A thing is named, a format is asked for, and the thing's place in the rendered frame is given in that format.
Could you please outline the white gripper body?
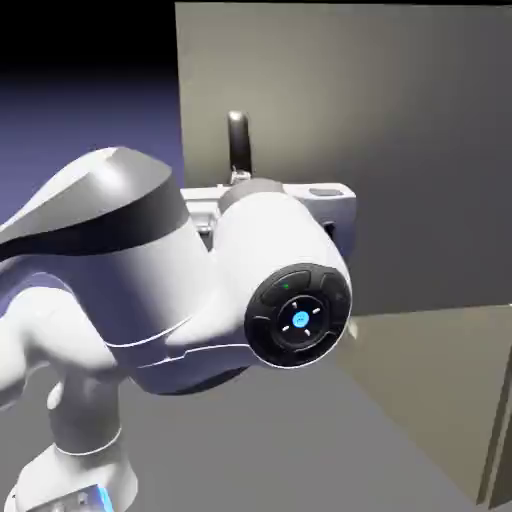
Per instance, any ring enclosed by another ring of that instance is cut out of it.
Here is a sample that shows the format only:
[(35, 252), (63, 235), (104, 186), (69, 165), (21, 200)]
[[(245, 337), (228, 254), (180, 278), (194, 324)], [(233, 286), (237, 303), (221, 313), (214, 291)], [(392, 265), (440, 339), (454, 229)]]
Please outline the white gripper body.
[(349, 257), (355, 243), (355, 223), (357, 217), (356, 194), (340, 183), (282, 184), (275, 181), (255, 181), (234, 186), (216, 185), (215, 187), (183, 188), (182, 196), (187, 204), (196, 230), (208, 250), (212, 248), (213, 230), (221, 213), (236, 198), (246, 191), (260, 189), (282, 189), (304, 206), (323, 227), (335, 243), (343, 257)]

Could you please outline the dark curved door handle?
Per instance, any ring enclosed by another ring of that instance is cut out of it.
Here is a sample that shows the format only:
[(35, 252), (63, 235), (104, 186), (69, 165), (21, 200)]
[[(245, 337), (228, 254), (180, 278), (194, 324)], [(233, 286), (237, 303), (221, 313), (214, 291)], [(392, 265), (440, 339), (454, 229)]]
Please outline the dark curved door handle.
[(230, 167), (234, 172), (252, 174), (252, 155), (248, 117), (241, 111), (227, 115)]

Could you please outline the grey cabinet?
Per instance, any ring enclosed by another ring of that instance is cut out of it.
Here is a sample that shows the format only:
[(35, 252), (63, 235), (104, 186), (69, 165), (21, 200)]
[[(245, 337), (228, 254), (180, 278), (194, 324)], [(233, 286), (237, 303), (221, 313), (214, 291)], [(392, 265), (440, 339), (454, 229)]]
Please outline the grey cabinet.
[(180, 2), (185, 182), (358, 198), (342, 368), (475, 503), (512, 512), (512, 2)]

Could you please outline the large grey cabinet door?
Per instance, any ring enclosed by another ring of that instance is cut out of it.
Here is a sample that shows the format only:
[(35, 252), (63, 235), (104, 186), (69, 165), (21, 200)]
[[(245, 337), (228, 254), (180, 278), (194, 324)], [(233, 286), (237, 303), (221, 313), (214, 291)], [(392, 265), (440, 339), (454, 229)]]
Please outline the large grey cabinet door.
[(185, 183), (257, 176), (358, 199), (361, 314), (512, 302), (512, 6), (180, 3)]

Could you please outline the small grey cabinet door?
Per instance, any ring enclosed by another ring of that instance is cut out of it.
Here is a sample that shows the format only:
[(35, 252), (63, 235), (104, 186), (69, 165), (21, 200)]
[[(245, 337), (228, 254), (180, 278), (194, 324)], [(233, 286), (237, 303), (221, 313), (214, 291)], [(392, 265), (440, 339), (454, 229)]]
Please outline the small grey cabinet door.
[(512, 504), (512, 304), (354, 317), (337, 353), (475, 504)]

